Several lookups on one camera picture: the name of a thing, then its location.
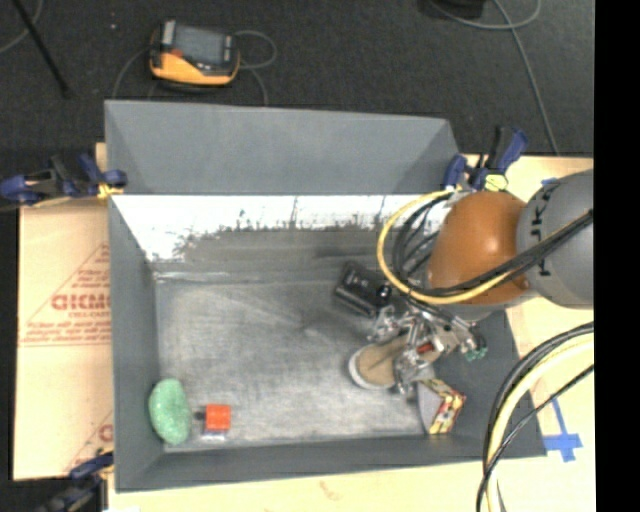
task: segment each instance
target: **wire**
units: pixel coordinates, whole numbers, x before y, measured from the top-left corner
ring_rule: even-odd
[[[495,423],[496,416],[498,411],[502,407],[505,398],[511,391],[511,389],[522,379],[523,375],[525,375],[528,371],[531,370],[535,365],[537,365],[545,356],[549,355],[556,348],[560,347],[564,343],[569,340],[576,338],[578,336],[583,336],[585,334],[590,334],[594,332],[595,324],[593,321],[587,322],[585,324],[579,325],[573,329],[565,331],[561,334],[554,336],[553,338],[548,339],[547,341],[541,343],[536,348],[531,350],[527,355],[525,355],[509,372],[505,380],[503,381],[498,393],[496,393],[496,398],[490,410],[489,415],[489,428],[491,425]],[[483,460],[488,460],[489,452],[489,436],[485,439],[485,445],[482,452]]]
[[[418,244],[416,244],[416,246],[414,246],[413,249],[409,251],[409,254],[405,255],[405,250],[407,249],[409,243],[413,240],[413,238],[415,238],[415,236],[418,233],[420,232],[424,233],[424,227],[431,209],[436,204],[447,200],[449,197],[451,197],[451,195],[453,195],[453,192],[451,192],[450,195],[448,196],[442,196],[442,197],[436,198],[433,201],[430,201],[425,205],[421,206],[413,214],[411,214],[411,216],[402,225],[402,228],[400,229],[400,232],[398,233],[398,236],[396,237],[396,240],[393,244],[393,251],[392,251],[393,268],[396,272],[398,272],[400,279],[406,280],[408,276],[411,275],[420,266],[420,265],[415,265],[415,268],[412,271],[408,271],[408,272],[404,271],[404,267],[407,264],[407,262],[410,261],[410,259],[417,252],[424,250],[426,246],[429,245],[429,242],[437,236],[437,232],[429,234],[426,238],[424,238]],[[418,227],[415,228],[411,232],[411,234],[409,234],[411,226],[413,226],[413,224],[420,218],[420,216],[422,216],[422,220],[418,224]]]
[[[40,18],[40,14],[42,14],[42,7],[43,6],[44,6],[44,0],[38,0],[38,4],[36,6],[36,10],[33,13],[33,16],[31,17],[31,22],[33,24],[35,24],[38,21],[38,19]],[[27,29],[24,29],[22,32],[20,32],[20,34],[15,39],[12,39],[8,43],[4,44],[3,46],[0,46],[0,54],[3,54],[5,52],[9,51],[11,48],[13,48],[15,45],[17,45],[20,41],[22,41],[28,35],[29,35],[29,31]]]
[[[502,4],[498,0],[493,0],[493,3],[500,10],[500,12],[502,13],[502,17],[505,19],[505,21],[510,24],[511,18],[509,17],[509,14],[507,13],[507,11],[505,11],[504,7],[502,7]],[[540,95],[538,82],[536,81],[536,77],[533,74],[533,70],[531,69],[529,58],[527,57],[527,53],[524,51],[524,46],[515,28],[511,29],[511,34],[513,35],[513,39],[516,42],[516,46],[518,47],[518,51],[520,52],[520,56],[522,57],[522,61],[524,62],[524,67],[527,71],[527,76],[529,77],[529,83],[531,84],[531,88],[533,89],[533,94],[536,97],[536,104],[538,106],[538,110],[540,111],[540,115],[542,116],[542,122],[544,123],[544,128],[545,128],[545,131],[547,132],[547,137],[549,139],[549,142],[551,143],[553,152],[556,155],[559,155],[560,151],[558,150],[558,144],[553,134],[553,129],[551,128],[551,123],[549,122],[549,117],[547,116],[547,110],[544,106],[544,102],[542,101],[542,96]]]
[[[427,261],[429,261],[429,258],[431,258],[431,252],[432,252],[430,249],[434,245],[435,239],[438,236],[438,233],[439,233],[439,231],[436,231],[435,233],[429,234],[416,247],[414,247],[411,251],[409,251],[409,254],[407,255],[407,262],[411,261],[411,258],[413,258],[414,254],[416,254],[416,253],[418,253],[420,251],[427,251],[427,252],[419,260],[415,261],[415,259],[414,259],[414,263],[413,263],[412,267],[409,270],[405,271],[407,276],[411,276],[411,275],[415,274],[416,271],[422,265],[424,265]]]
[[[546,374],[550,369],[558,366],[563,361],[574,357],[582,352],[587,350],[593,351],[594,349],[594,341],[593,338],[587,339],[579,339],[576,343],[572,344],[570,347],[563,347],[562,350],[558,352],[553,352],[550,355],[546,356],[540,364],[535,366],[528,372],[513,390],[509,393],[507,399],[505,400],[500,412],[496,417],[496,422],[491,428],[490,432],[490,441],[489,441],[489,458],[493,458],[495,453],[497,452],[502,438],[504,436],[504,432],[507,428],[509,418],[513,414],[516,409],[518,403],[522,396],[529,391],[532,385],[540,379],[544,374]],[[494,512],[500,510],[500,497],[497,489],[497,485],[494,478],[490,478],[487,483],[487,502],[489,504],[489,511]]]
[[[21,0],[13,0],[13,5],[15,6],[16,10],[20,14],[20,17],[22,18],[22,21],[27,27],[27,30],[29,31],[29,35],[31,36],[31,39],[33,40],[33,42],[36,44],[36,47],[38,48],[38,52],[40,52],[40,55],[42,56],[45,63],[47,64],[49,71],[51,72],[56,82],[58,83],[58,87],[60,88],[60,93],[62,94],[62,97],[65,99],[73,98],[74,93],[71,90],[71,87],[69,87],[69,84],[67,84],[66,80],[60,73],[60,70],[58,69],[58,66],[53,60],[51,53],[49,53],[49,49],[44,44],[44,41],[40,37],[40,34],[38,33],[36,26],[33,24],[33,20],[29,16],[29,13],[27,12],[27,10],[22,5]]]
[[[489,479],[491,478],[495,468],[498,465],[498,462],[502,459],[504,452],[511,445],[511,443],[515,440],[520,431],[531,421],[533,417],[536,416],[542,409],[547,407],[552,401],[558,399],[564,393],[569,391],[571,388],[576,386],[579,382],[584,380],[586,377],[591,375],[595,369],[595,364],[590,365],[589,367],[582,370],[579,374],[577,374],[573,379],[564,384],[560,389],[558,389],[555,393],[549,396],[543,403],[538,405],[535,409],[529,411],[522,419],[513,427],[511,432],[504,438],[502,444],[498,447],[495,454],[486,465],[484,470],[484,475],[482,477],[482,481],[480,482],[480,486],[478,487],[478,494],[476,497],[476,511],[480,512],[482,508],[482,498],[487,490],[487,486],[489,484]]]
[[[239,37],[243,37],[243,36],[258,37],[266,41],[267,43],[269,43],[269,45],[271,45],[271,50],[272,50],[271,57],[269,57],[264,62],[259,62],[255,64],[251,62],[242,62],[240,64],[240,69],[248,69],[248,70],[263,69],[271,66],[271,64],[273,64],[278,58],[278,47],[276,46],[276,43],[274,43],[273,39],[271,39],[268,35],[262,32],[259,32],[257,30],[238,30],[237,32],[234,32],[234,35]]]
[[[246,69],[247,71],[249,71],[254,78],[256,79],[256,82],[258,82],[258,86],[260,87],[260,90],[262,91],[262,104],[265,107],[269,106],[269,93],[267,92],[267,88],[264,85],[264,81],[262,80],[262,77],[260,76],[260,74],[254,69],[254,68],[241,68],[241,69]]]
[[[124,64],[124,66],[122,66],[122,68],[120,69],[120,72],[118,73],[118,76],[116,77],[116,81],[115,81],[115,83],[113,85],[113,90],[111,91],[111,97],[112,98],[116,98],[117,97],[118,89],[120,89],[120,83],[122,82],[122,79],[124,78],[124,75],[127,73],[129,68],[131,67],[131,65],[138,58],[140,58],[142,55],[144,55],[146,52],[148,52],[150,48],[151,48],[151,46],[147,45],[144,48],[139,49],[136,53],[134,53],[129,58],[129,60]]]
[[[485,25],[482,23],[474,23],[468,20],[465,20],[464,18],[459,18],[457,16],[452,15],[451,13],[447,12],[446,10],[444,10],[442,7],[436,5],[433,0],[429,0],[431,5],[438,10],[439,12],[441,12],[443,15],[447,16],[448,18],[457,21],[458,23],[461,23],[462,25],[465,25],[467,27],[472,27],[472,28],[476,28],[476,29],[481,29],[481,30],[489,30],[489,31],[501,31],[501,30],[510,30],[511,34],[513,36],[513,39],[516,43],[516,46],[518,47],[518,52],[520,53],[520,57],[522,58],[522,61],[524,63],[525,66],[525,70],[527,72],[527,77],[529,79],[529,83],[531,84],[531,88],[533,90],[533,94],[535,96],[535,101],[536,101],[536,106],[538,107],[538,110],[540,111],[540,115],[542,117],[542,122],[544,124],[544,129],[545,132],[547,134],[547,138],[549,139],[549,143],[551,144],[551,148],[553,149],[554,154],[559,155],[560,151],[558,149],[558,144],[556,142],[556,138],[555,135],[553,133],[553,129],[551,128],[551,123],[549,122],[549,117],[547,115],[547,110],[544,106],[544,102],[542,101],[542,96],[540,94],[540,89],[538,87],[538,82],[535,78],[535,75],[533,73],[533,69],[531,68],[531,64],[529,63],[529,58],[527,57],[527,53],[524,50],[524,45],[522,44],[522,41],[520,39],[520,36],[518,35],[518,33],[516,32],[516,29],[518,28],[523,28],[526,25],[529,25],[531,22],[533,22],[534,20],[536,20],[538,18],[538,15],[540,13],[540,10],[542,8],[542,0],[538,0],[535,10],[533,12],[533,14],[531,16],[529,16],[527,19],[517,22],[517,23],[513,23],[511,21],[511,17],[509,16],[509,14],[507,13],[507,11],[504,9],[504,7],[502,6],[502,4],[498,1],[498,0],[492,0],[494,5],[496,6],[496,8],[500,11],[500,14],[502,15],[502,17],[504,18],[506,24],[505,25]]]
[[[486,25],[484,23],[474,23],[473,21],[469,21],[464,18],[454,16],[453,14],[451,14],[450,12],[446,11],[445,9],[440,7],[438,4],[436,4],[433,0],[429,0],[429,3],[431,4],[432,7],[434,7],[441,14],[445,15],[447,18],[457,21],[458,23],[461,23],[463,25],[466,25],[467,27],[478,28],[481,30],[513,30],[516,28],[526,27],[527,25],[529,25],[531,22],[535,21],[538,18],[538,15],[540,14],[540,9],[542,7],[542,0],[537,0],[536,7],[535,7],[535,10],[533,11],[533,14],[531,14],[531,16],[529,16],[528,18],[522,21],[518,21],[516,23],[507,21],[506,25]]]
[[[378,264],[380,265],[382,272],[385,274],[386,278],[391,282],[391,284],[393,284],[401,292],[406,293],[407,295],[413,297],[418,301],[429,302],[431,304],[454,304],[457,302],[472,299],[495,286],[503,284],[504,282],[512,280],[518,275],[521,275],[526,270],[535,265],[536,262],[541,258],[556,250],[562,243],[568,240],[580,229],[583,229],[593,222],[593,210],[589,210],[583,216],[556,230],[541,242],[531,247],[530,249],[527,249],[515,258],[512,258],[508,262],[488,272],[485,272],[480,276],[476,276],[468,281],[465,281],[464,283],[458,283],[457,285],[449,288],[434,288],[427,290],[403,282],[389,269],[385,261],[384,246],[389,231],[398,220],[398,218],[400,218],[411,208],[420,204],[420,202],[431,201],[450,193],[450,191],[432,192],[430,194],[425,194],[413,201],[410,201],[389,218],[389,220],[382,227],[382,230],[380,231],[380,235],[378,237],[376,257],[378,259]]]

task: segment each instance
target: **gray bin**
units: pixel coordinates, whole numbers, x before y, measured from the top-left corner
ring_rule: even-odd
[[[468,399],[452,434],[427,437],[414,404],[350,381],[367,323],[331,293],[347,260],[375,267],[379,223],[406,195],[439,188],[446,121],[131,101],[106,119],[109,167],[131,179],[109,219],[119,491],[480,458],[517,360],[505,315],[481,324],[485,359],[438,361]],[[228,439],[201,440],[194,421],[165,446],[147,412],[163,377],[194,410],[230,403]],[[543,453],[533,424],[509,449]]]

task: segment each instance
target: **yellow cable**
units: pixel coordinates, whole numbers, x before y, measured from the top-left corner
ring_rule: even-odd
[[[393,284],[393,286],[398,288],[401,292],[406,293],[410,297],[413,297],[414,299],[416,299],[416,300],[418,300],[420,302],[427,302],[427,303],[430,303],[430,304],[454,304],[456,302],[462,302],[462,301],[465,301],[465,300],[472,299],[473,297],[476,297],[476,296],[480,295],[481,293],[489,290],[490,288],[495,286],[498,282],[500,282],[502,279],[504,279],[504,277],[506,275],[508,275],[508,273],[500,274],[499,276],[494,277],[493,279],[490,279],[486,283],[483,283],[483,284],[481,284],[481,285],[479,285],[479,286],[477,286],[475,288],[472,288],[471,290],[467,290],[466,292],[463,292],[463,293],[459,293],[459,294],[456,294],[456,295],[450,295],[448,297],[436,297],[434,295],[427,295],[427,294],[420,293],[420,292],[417,292],[417,291],[411,289],[409,286],[407,286],[402,281],[400,281],[393,274],[393,272],[389,269],[389,267],[387,265],[387,262],[384,259],[384,244],[385,244],[387,235],[389,234],[389,231],[391,231],[391,228],[395,225],[396,221],[405,212],[407,212],[408,210],[410,210],[414,206],[417,206],[420,203],[423,203],[423,202],[426,202],[426,201],[431,201],[433,199],[437,199],[438,197],[442,197],[442,196],[444,196],[446,194],[450,194],[450,191],[442,190],[442,191],[437,191],[437,192],[431,192],[429,194],[425,194],[423,196],[420,196],[419,198],[414,199],[413,201],[410,201],[409,203],[404,205],[402,208],[400,208],[397,212],[395,212],[389,218],[389,220],[384,224],[384,226],[382,226],[382,230],[380,231],[380,235],[378,236],[378,245],[377,245],[376,256],[378,258],[378,264],[380,265],[380,268],[381,268],[382,272],[384,273],[386,278],[389,280],[389,282],[391,282],[391,284]]]
[[[500,447],[513,411],[517,407],[522,396],[527,391],[529,391],[529,389],[531,389],[535,382],[540,379],[545,373],[547,373],[552,367],[557,366],[561,362],[579,353],[587,350],[593,350],[593,348],[593,337],[585,338],[584,336],[581,336],[579,338],[576,338],[571,342],[569,346],[565,345],[559,350],[554,351],[547,357],[545,357],[542,361],[540,361],[540,363],[534,366],[533,369],[528,374],[526,374],[520,382],[518,382],[518,384],[514,386],[514,388],[509,392],[509,395],[504,401],[502,407],[500,408],[500,413],[496,417],[496,421],[491,430],[489,450],[487,452],[487,460],[485,461],[485,463],[488,463],[493,458],[493,455]],[[489,479],[486,492],[487,503],[489,505],[490,512],[500,511],[498,484],[494,476],[495,471]]]

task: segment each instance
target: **blue clamp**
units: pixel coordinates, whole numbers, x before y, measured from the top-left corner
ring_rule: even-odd
[[[113,452],[101,454],[69,473],[72,485],[56,494],[45,505],[35,509],[35,512],[72,512],[80,510],[99,491],[104,480],[100,471],[107,469],[114,463]]]
[[[105,187],[122,190],[128,184],[126,173],[120,170],[100,171],[88,153],[80,154],[77,162],[79,169],[70,169],[59,155],[54,155],[46,169],[0,181],[0,197],[14,206],[33,206],[61,197],[95,197]]]
[[[487,184],[489,176],[500,176],[506,183],[505,174],[511,164],[520,158],[529,145],[529,139],[519,128],[499,126],[493,146],[484,164],[479,165],[469,173],[469,186],[474,190],[482,190]]]
[[[454,155],[442,177],[442,189],[453,189],[460,182],[462,173],[467,169],[467,159],[460,153]]]

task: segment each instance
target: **blue tape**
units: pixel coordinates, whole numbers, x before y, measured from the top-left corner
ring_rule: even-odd
[[[560,425],[560,434],[542,436],[544,446],[547,451],[558,450],[562,456],[563,462],[574,461],[576,460],[576,456],[573,453],[573,450],[576,448],[582,448],[583,446],[582,441],[580,441],[580,436],[578,434],[569,434],[567,432],[567,426],[564,423],[564,418],[562,417],[562,411],[560,410],[558,400],[553,399],[551,404],[553,405],[553,410],[556,413],[556,418]]]

